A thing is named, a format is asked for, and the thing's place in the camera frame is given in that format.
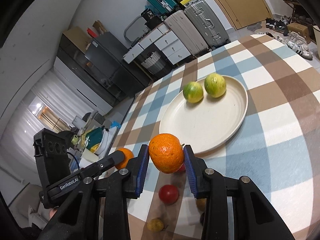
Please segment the person's left hand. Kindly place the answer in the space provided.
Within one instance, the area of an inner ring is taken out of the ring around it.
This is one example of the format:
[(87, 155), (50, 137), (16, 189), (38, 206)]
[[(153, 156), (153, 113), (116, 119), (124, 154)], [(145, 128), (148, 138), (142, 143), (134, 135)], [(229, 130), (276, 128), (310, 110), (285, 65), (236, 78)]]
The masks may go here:
[(49, 218), (51, 219), (53, 217), (53, 215), (55, 215), (56, 212), (57, 212), (57, 208), (51, 209), (49, 212)]

